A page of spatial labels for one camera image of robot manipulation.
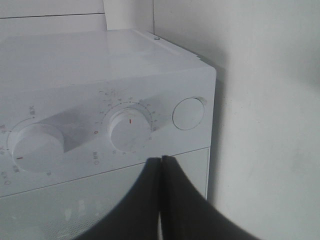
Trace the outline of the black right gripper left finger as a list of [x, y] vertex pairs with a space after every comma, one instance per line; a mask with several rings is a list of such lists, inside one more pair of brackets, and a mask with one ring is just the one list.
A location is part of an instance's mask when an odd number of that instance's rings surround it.
[[161, 159], [147, 159], [124, 198], [78, 240], [157, 240]]

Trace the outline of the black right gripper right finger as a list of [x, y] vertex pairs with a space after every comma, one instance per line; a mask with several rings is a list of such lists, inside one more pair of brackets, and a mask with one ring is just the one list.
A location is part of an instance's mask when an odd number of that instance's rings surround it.
[[160, 216], [165, 240], [249, 240], [197, 191], [176, 158], [162, 157]]

